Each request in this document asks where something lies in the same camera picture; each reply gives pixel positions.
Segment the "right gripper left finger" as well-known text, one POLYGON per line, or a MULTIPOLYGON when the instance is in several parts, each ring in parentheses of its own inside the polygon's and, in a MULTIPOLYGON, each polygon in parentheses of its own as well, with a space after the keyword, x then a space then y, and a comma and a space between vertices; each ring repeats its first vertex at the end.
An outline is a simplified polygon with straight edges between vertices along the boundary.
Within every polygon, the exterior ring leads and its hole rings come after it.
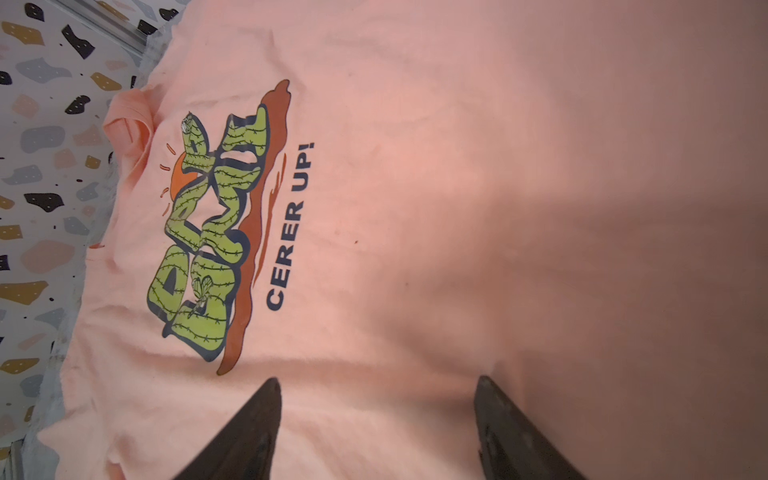
POLYGON ((282 414, 272 377, 179 474, 177 480, 268 480, 282 414))

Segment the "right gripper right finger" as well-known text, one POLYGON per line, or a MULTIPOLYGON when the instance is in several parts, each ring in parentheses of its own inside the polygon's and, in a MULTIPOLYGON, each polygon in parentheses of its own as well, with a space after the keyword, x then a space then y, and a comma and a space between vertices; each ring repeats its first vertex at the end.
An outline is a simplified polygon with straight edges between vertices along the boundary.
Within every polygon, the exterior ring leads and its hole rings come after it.
POLYGON ((486 479, 585 479, 490 377, 478 379, 473 405, 486 479))

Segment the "pink graphic t-shirt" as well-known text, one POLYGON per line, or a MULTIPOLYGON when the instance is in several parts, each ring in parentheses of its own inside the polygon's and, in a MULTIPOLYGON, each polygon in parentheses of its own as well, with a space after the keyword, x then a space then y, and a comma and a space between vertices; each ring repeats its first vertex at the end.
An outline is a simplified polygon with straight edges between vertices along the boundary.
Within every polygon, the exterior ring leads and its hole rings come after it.
POLYGON ((591 479, 767 475, 763 1, 194 1, 40 440, 170 479, 267 379, 276 479, 478 479, 492 377, 591 479))

